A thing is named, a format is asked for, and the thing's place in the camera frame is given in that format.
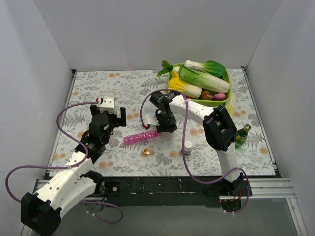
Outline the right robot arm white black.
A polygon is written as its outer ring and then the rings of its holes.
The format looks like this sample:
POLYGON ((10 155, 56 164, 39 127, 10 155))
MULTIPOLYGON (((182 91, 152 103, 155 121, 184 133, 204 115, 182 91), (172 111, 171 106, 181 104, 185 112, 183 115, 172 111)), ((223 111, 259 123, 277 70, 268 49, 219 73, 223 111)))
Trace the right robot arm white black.
POLYGON ((188 100, 183 93, 172 90, 162 94, 160 89, 150 93, 147 98, 157 108, 153 116, 154 122, 149 117, 142 120, 144 125, 156 126, 158 133, 172 133, 177 129, 175 114, 191 119, 204 128, 207 143, 216 150, 220 166, 221 177, 212 181, 201 181, 188 173, 198 183, 222 185, 227 195, 234 195, 241 189, 243 179, 247 177, 245 171, 238 166, 235 154, 236 126, 227 109, 220 105, 216 108, 206 107, 188 100))

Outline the gold bottle cap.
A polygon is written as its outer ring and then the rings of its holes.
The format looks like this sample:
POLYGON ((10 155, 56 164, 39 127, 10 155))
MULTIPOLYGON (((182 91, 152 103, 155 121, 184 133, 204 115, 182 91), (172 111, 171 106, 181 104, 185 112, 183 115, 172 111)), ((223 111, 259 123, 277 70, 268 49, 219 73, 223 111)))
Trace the gold bottle cap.
POLYGON ((149 147, 143 148, 144 155, 149 155, 151 153, 151 149, 149 147))

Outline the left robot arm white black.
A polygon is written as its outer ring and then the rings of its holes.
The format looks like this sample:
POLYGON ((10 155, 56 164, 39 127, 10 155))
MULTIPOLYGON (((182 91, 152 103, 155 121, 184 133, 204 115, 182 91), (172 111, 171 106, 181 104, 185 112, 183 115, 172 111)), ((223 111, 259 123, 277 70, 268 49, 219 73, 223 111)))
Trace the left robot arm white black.
POLYGON ((126 126, 126 110, 120 117, 114 108, 91 105, 92 120, 75 148, 68 164, 36 192, 21 199, 21 222, 41 236, 50 236, 63 216, 87 196, 107 198, 118 196, 120 185, 90 167, 106 150, 113 129, 126 126))

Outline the pink weekly pill organizer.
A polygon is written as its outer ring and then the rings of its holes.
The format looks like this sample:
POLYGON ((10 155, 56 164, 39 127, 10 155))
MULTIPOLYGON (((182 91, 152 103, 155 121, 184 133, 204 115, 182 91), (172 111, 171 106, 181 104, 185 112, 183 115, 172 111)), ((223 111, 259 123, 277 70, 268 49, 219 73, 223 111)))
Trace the pink weekly pill organizer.
POLYGON ((137 142, 141 142, 141 141, 145 141, 145 140, 149 140, 152 138, 156 138, 161 136, 161 133, 158 133, 156 130, 150 130, 150 131, 146 131, 146 132, 142 132, 142 133, 138 133, 138 134, 134 134, 134 135, 129 135, 126 137, 123 137, 123 143, 125 145, 130 145, 130 144, 134 144, 137 142))

